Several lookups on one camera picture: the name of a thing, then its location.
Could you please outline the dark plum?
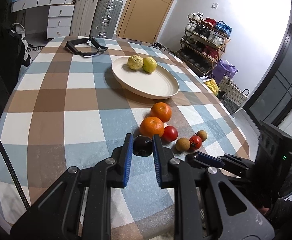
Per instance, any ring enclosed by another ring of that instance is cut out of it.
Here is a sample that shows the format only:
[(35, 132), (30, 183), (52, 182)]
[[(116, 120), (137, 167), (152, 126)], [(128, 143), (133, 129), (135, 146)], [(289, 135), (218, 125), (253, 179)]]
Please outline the dark plum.
[(133, 154), (148, 157), (153, 153), (153, 141), (146, 136), (139, 135), (133, 141)]

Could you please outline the oval red tomato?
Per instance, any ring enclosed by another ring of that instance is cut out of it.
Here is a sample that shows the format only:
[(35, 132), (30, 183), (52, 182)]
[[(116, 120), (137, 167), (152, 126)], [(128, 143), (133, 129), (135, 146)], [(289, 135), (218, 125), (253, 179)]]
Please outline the oval red tomato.
[(189, 151), (196, 151), (202, 146), (202, 139), (198, 135), (190, 137), (190, 148)]

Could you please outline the large orange tangerine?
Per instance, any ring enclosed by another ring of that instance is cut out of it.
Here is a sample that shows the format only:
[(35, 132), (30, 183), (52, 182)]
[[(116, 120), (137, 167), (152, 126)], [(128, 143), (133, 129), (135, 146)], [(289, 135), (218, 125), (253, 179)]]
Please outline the large orange tangerine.
[(161, 137), (164, 134), (164, 124), (159, 118), (148, 116), (141, 122), (139, 131), (142, 135), (149, 138), (156, 134)]

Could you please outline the round red tomato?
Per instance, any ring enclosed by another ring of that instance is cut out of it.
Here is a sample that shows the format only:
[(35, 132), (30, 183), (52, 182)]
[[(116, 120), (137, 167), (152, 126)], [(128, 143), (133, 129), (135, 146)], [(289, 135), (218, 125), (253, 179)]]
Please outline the round red tomato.
[(173, 126), (166, 126), (164, 128), (164, 133), (161, 136), (161, 139), (167, 142), (175, 141), (179, 136), (177, 129)]

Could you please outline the small orange tangerine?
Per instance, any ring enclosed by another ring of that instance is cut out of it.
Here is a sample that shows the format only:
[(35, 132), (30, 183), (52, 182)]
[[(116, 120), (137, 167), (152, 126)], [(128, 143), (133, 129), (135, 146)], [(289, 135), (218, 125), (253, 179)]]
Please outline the small orange tangerine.
[(168, 104), (158, 102), (151, 107), (150, 115), (159, 118), (162, 122), (168, 122), (171, 119), (172, 110)]

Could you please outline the yellow smooth passion fruit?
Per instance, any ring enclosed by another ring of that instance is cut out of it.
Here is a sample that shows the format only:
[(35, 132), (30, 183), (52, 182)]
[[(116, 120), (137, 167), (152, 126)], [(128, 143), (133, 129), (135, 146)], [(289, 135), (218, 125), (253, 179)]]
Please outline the yellow smooth passion fruit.
[(153, 57), (143, 58), (143, 70), (147, 73), (153, 73), (156, 70), (157, 62)]

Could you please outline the green wrinkled passion fruit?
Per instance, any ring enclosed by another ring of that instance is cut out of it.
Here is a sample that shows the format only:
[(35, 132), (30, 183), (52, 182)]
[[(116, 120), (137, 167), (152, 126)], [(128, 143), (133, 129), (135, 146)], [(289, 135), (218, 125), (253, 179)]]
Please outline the green wrinkled passion fruit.
[(139, 70), (143, 66), (143, 58), (139, 55), (132, 55), (128, 58), (127, 65), (132, 70)]

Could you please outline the cream round plate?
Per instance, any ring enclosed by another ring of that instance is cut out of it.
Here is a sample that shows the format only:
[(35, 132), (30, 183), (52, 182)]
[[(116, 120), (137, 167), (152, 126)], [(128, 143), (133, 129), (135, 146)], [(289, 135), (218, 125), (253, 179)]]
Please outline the cream round plate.
[(123, 88), (149, 99), (168, 99), (176, 95), (180, 86), (173, 74), (161, 65), (153, 73), (129, 68), (128, 57), (120, 57), (112, 62), (111, 70)]

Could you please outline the woven laundry basket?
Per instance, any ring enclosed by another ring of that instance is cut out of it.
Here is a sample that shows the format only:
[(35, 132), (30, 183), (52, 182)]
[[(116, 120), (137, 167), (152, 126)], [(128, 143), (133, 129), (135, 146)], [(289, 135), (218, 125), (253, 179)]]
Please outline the woven laundry basket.
[(224, 75), (219, 83), (220, 92), (225, 94), (222, 96), (222, 104), (233, 115), (248, 100), (250, 91), (248, 89), (240, 90), (228, 75)]

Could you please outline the checkered tablecloth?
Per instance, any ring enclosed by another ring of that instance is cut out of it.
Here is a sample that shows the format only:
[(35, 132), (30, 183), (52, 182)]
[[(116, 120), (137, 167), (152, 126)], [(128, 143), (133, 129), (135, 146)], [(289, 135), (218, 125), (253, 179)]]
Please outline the checkered tablecloth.
[[(33, 204), (70, 166), (94, 166), (138, 133), (157, 101), (123, 89), (112, 74), (121, 56), (152, 56), (178, 81), (180, 91), (163, 100), (172, 110), (168, 125), (180, 137), (208, 134), (200, 151), (249, 157), (245, 135), (225, 107), (180, 59), (148, 46), (98, 39), (108, 50), (84, 58), (64, 47), (76, 37), (51, 40), (13, 90), (0, 120), (0, 140), (22, 189)], [(133, 155), (130, 177), (111, 197), (111, 239), (151, 239), (174, 223), (174, 191), (158, 187), (153, 155)], [(6, 232), (25, 212), (0, 154), (0, 225)]]

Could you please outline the purple bag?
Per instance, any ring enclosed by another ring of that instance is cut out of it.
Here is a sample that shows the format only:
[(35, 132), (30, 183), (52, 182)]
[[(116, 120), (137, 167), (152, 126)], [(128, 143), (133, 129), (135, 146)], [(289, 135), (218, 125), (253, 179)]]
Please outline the purple bag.
[(237, 72), (238, 69), (234, 65), (230, 64), (227, 60), (220, 59), (213, 69), (212, 76), (218, 85), (225, 75), (232, 79)]

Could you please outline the wooden shoe rack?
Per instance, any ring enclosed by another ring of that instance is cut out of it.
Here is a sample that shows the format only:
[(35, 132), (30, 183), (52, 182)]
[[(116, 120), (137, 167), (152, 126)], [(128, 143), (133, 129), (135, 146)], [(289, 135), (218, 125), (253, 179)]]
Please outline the wooden shoe rack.
[(192, 18), (185, 27), (176, 56), (197, 76), (211, 75), (225, 54), (231, 32), (232, 28), (224, 21), (212, 18), (196, 21)]

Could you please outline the silver suitcase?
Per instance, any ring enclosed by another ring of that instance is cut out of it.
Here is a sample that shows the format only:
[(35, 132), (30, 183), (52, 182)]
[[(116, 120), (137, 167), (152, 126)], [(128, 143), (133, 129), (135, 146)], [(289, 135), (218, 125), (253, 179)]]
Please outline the silver suitcase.
[(122, 4), (122, 0), (98, 0), (90, 37), (112, 39)]

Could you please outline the wooden door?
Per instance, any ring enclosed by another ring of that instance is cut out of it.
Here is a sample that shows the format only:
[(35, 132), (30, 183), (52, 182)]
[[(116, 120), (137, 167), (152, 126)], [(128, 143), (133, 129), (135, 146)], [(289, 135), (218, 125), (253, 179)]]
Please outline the wooden door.
[(122, 0), (117, 38), (153, 43), (174, 0)]

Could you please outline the beige suitcase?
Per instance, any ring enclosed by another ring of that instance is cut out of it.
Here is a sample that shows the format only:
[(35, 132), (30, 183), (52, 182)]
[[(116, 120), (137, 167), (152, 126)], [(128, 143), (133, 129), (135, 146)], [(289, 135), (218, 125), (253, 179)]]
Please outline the beige suitcase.
[(70, 36), (89, 36), (98, 0), (76, 0)]

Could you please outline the white drawer desk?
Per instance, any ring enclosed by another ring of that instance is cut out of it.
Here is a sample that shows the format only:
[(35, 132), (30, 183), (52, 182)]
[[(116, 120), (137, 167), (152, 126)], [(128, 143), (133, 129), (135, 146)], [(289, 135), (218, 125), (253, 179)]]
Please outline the white drawer desk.
[(44, 38), (68, 36), (74, 12), (74, 0), (16, 0), (11, 12), (25, 27), (26, 35)]

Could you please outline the pile of black clothes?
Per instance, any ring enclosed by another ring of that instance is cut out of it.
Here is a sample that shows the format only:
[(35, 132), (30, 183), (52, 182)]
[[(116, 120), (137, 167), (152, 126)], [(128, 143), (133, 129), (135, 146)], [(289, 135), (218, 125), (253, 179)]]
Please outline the pile of black clothes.
[(8, 29), (0, 26), (0, 118), (17, 85), (21, 68), (31, 63), (25, 34), (20, 23), (13, 23)]

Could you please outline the black plastic frame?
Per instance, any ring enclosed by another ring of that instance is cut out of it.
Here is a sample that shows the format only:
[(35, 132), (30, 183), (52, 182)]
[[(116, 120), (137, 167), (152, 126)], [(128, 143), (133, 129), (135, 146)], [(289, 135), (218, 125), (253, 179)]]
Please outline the black plastic frame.
[(82, 57), (93, 57), (103, 54), (108, 50), (107, 46), (101, 45), (93, 37), (84, 37), (76, 40), (69, 40), (66, 42), (65, 48), (73, 53)]

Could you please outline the white wall switch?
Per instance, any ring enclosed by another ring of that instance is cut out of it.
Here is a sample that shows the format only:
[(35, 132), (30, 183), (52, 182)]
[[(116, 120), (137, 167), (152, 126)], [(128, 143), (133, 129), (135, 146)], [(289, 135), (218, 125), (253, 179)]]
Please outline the white wall switch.
[(212, 4), (212, 7), (215, 8), (215, 9), (217, 9), (217, 7), (218, 7), (218, 3), (213, 3), (213, 4)]

